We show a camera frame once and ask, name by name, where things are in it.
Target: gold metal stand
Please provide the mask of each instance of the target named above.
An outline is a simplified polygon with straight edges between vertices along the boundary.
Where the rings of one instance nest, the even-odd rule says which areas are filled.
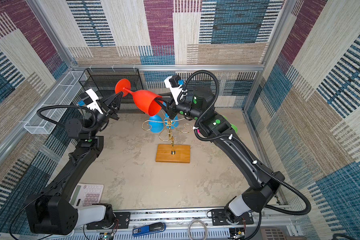
[[[156,162],[182,162],[182,163],[190,163],[190,150],[191,150],[191,146],[190,145],[178,145],[178,144],[174,144],[175,142],[175,138],[173,137],[173,133],[172,133],[172,128],[175,128],[177,131],[182,132],[182,133],[189,133],[192,131],[192,126],[188,123],[184,124],[184,128],[185,130],[188,130],[186,125],[189,125],[190,130],[188,132],[183,132],[181,130],[179,130],[177,127],[173,126],[177,121],[183,120],[185,118],[179,119],[179,120],[171,120],[167,117],[165,117],[165,114],[162,112],[162,114],[164,115],[164,121],[162,121],[162,123],[164,123],[164,128],[163,130],[159,133],[159,138],[161,141],[167,142],[167,141],[171,141],[171,144],[159,144],[157,147],[157,154],[156,154]],[[158,122],[158,121],[151,121],[151,120],[147,120],[145,122],[143,122],[142,124],[142,129],[145,131],[149,131],[152,126],[148,124],[148,122]],[[144,129],[144,124],[146,123],[146,125],[149,126],[149,129]],[[165,140],[161,137],[161,134],[164,132],[164,130],[166,129],[166,127],[168,127],[168,132],[163,136],[163,138],[166,138],[168,135],[168,139]]]

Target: metal wire shelf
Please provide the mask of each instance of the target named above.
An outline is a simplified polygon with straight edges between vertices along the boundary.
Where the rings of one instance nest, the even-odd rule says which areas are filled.
[[[87,77],[88,76],[81,71],[71,71],[64,77],[64,79],[58,84],[56,89],[40,107],[71,104],[72,100],[81,89],[79,81],[84,81]],[[65,111],[66,109],[63,108],[50,109],[43,112],[43,114],[46,117],[58,122]],[[31,134],[51,134],[55,126],[56,125],[52,122],[43,120],[34,113],[29,121],[24,125],[24,128]]]
[[[144,89],[138,69],[135,68],[87,68],[84,74],[87,79],[80,80],[79,83],[86,91],[93,89],[99,98],[115,93],[115,86],[123,78],[131,83],[131,91]],[[135,105],[132,95],[128,94],[121,100],[119,113],[143,113]]]

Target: wooden block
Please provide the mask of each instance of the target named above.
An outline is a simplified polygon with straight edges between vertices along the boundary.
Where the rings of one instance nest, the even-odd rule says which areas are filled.
[[[174,146],[176,154],[171,154],[172,146],[170,144],[159,144],[156,153],[156,162],[180,162],[190,163],[191,146],[177,145]]]

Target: white wire mesh basket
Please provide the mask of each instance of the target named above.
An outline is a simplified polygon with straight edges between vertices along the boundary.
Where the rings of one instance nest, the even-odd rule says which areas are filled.
[[[71,71],[64,79],[58,84],[56,89],[48,96],[40,108],[50,105],[69,105],[75,98],[81,85],[79,81],[87,80],[87,75],[82,71]],[[50,109],[43,112],[46,117],[59,121],[65,113],[66,108]],[[51,134],[55,124],[43,120],[36,113],[25,124],[24,128],[31,134]]]

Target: blue cup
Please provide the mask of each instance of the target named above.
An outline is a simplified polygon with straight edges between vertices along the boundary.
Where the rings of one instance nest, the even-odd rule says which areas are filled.
[[[149,121],[148,124],[152,126],[151,132],[157,133],[161,132],[164,128],[164,125],[162,123],[163,119],[159,115],[154,115],[149,118],[151,121],[157,121],[157,122],[151,122]]]

